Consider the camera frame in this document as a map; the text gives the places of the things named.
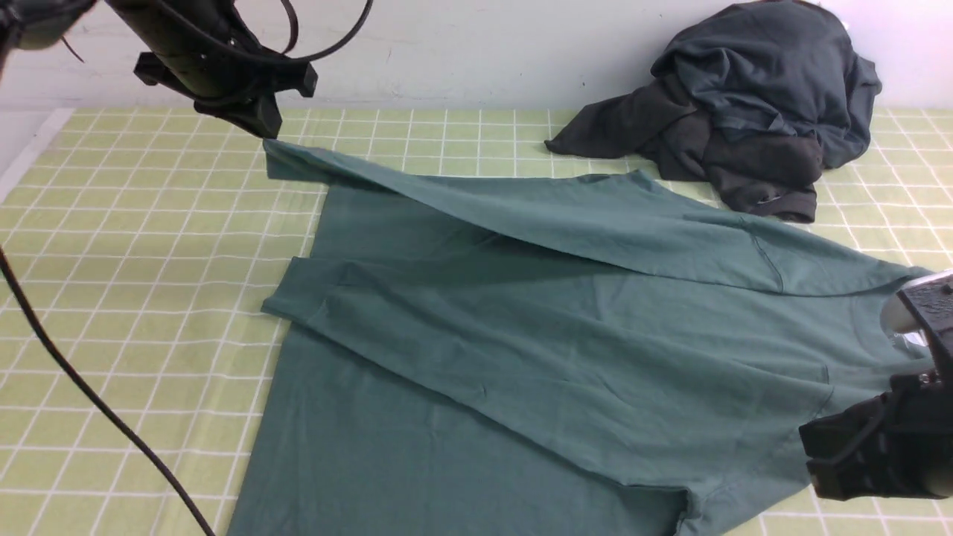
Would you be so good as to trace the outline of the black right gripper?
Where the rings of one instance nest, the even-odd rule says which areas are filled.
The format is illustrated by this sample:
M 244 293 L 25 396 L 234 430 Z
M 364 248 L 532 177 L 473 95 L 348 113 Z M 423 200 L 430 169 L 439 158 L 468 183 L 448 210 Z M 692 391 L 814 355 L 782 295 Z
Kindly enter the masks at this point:
M 895 374 L 890 390 L 799 429 L 821 499 L 952 495 L 951 387 L 936 372 Z

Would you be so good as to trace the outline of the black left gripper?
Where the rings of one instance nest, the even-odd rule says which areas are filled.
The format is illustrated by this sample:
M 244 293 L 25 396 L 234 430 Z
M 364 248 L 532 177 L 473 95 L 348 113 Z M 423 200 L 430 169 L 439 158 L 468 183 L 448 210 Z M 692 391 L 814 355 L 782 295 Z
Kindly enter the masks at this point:
M 178 31 L 144 41 L 150 51 L 142 52 L 134 66 L 140 81 L 186 96 L 195 112 L 262 139 L 275 139 L 283 124 L 276 95 L 293 89 L 310 98 L 319 79 L 310 64 L 275 66 L 241 59 Z

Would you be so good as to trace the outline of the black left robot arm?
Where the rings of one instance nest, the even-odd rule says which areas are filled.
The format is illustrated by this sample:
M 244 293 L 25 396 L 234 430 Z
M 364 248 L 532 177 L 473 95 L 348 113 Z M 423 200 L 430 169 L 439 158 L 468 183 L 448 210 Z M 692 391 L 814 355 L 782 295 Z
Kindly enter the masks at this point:
M 263 45 L 232 1 L 109 1 L 147 46 L 134 66 L 145 85 L 191 99 L 194 111 L 250 135 L 275 139 L 283 119 L 276 95 L 314 95 L 310 63 Z

